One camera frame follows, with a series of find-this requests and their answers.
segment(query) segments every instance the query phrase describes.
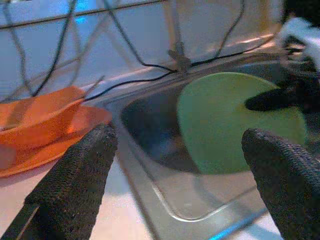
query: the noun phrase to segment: green plate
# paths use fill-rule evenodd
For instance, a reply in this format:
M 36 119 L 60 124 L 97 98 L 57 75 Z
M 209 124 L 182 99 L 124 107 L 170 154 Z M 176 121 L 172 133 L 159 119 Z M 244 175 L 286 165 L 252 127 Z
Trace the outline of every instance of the green plate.
M 178 99 L 177 115 L 184 143 L 204 174 L 249 170 L 241 140 L 248 128 L 260 128 L 303 145 L 306 127 L 295 107 L 251 111 L 244 102 L 278 88 L 261 78 L 235 72 L 216 73 L 187 85 Z

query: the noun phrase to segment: sink basin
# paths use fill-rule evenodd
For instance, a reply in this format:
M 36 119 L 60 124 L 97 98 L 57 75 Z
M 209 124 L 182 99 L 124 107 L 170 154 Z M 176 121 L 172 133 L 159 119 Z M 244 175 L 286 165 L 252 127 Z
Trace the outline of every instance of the sink basin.
M 286 73 L 273 54 L 224 60 L 119 97 L 101 99 L 112 111 L 119 138 L 118 158 L 155 238 L 219 239 L 266 212 L 250 171 L 203 175 L 193 163 L 177 122 L 177 100 L 192 80 L 217 72 L 246 73 L 273 83 Z M 306 116 L 318 134 L 319 115 Z M 317 144 L 309 144 L 317 154 Z

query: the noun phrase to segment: countertop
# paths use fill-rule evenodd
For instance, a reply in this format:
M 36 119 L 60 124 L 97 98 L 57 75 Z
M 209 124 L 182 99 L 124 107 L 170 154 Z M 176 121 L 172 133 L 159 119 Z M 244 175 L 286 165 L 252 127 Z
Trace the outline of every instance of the countertop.
M 56 162 L 11 177 L 0 178 L 0 236 L 23 206 L 25 197 Z M 152 240 L 117 158 L 106 181 L 91 240 Z M 228 240 L 282 240 L 270 214 L 258 218 Z

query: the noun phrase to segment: tile backsplash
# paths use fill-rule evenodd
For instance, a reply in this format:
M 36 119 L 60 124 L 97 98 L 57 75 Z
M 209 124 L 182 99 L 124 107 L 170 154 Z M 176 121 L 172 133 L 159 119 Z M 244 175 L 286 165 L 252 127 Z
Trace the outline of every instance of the tile backsplash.
M 271 33 L 273 29 L 271 26 L 281 16 L 279 0 L 246 0 L 245 2 L 243 19 L 232 32 L 226 43 L 227 46 Z M 214 55 L 226 31 L 239 15 L 241 1 L 178 0 L 177 5 L 185 53 L 195 61 Z M 167 50 L 173 48 L 175 39 L 168 1 L 125 7 L 115 10 L 115 14 L 146 63 L 172 64 Z M 149 68 L 141 71 L 143 66 L 130 52 L 107 12 L 75 17 L 74 26 L 69 26 L 59 63 L 77 56 L 97 24 L 103 19 L 105 21 L 99 27 L 91 48 L 82 58 L 75 85 L 80 87 L 89 85 L 101 75 L 105 75 L 105 81 L 102 84 L 110 85 L 114 81 L 126 81 L 128 76 L 139 79 L 163 73 L 161 70 L 150 71 Z M 64 21 L 65 19 L 57 19 L 15 28 L 25 49 L 28 79 L 49 70 Z M 74 77 L 76 67 L 77 62 L 56 70 L 41 93 L 67 86 Z M 0 29 L 0 100 L 12 93 L 21 85 L 21 82 L 18 51 L 11 39 L 9 29 Z

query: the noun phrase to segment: orange bowl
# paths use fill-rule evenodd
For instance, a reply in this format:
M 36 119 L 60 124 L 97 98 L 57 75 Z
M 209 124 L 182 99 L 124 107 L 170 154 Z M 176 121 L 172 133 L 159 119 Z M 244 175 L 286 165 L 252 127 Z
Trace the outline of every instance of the orange bowl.
M 84 92 L 67 87 L 38 97 L 0 104 L 0 145 L 33 149 L 58 139 L 83 102 Z

